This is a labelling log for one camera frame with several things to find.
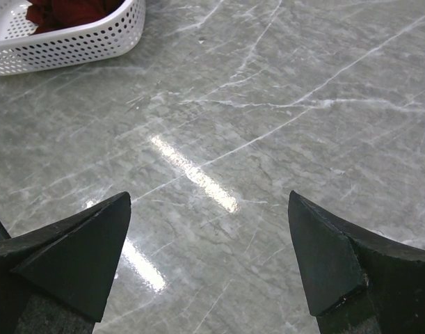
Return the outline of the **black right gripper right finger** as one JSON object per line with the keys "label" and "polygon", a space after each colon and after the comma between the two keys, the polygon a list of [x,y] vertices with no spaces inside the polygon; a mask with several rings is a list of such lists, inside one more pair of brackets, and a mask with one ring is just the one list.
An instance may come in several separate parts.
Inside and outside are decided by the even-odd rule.
{"label": "black right gripper right finger", "polygon": [[295,191],[288,220],[321,333],[425,333],[425,250],[361,228]]}

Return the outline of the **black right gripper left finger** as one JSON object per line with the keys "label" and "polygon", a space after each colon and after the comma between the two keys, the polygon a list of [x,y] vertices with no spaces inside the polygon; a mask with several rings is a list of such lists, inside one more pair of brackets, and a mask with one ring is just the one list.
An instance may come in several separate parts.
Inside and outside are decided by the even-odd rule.
{"label": "black right gripper left finger", "polygon": [[0,333],[92,333],[130,218],[125,191],[18,237],[0,221]]}

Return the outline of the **dark red t shirt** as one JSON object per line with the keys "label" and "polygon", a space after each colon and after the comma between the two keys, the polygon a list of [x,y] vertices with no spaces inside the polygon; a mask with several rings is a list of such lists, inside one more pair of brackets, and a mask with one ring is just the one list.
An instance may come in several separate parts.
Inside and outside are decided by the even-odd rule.
{"label": "dark red t shirt", "polygon": [[121,0],[29,1],[26,20],[36,25],[34,34],[72,28],[104,19],[123,3]]}

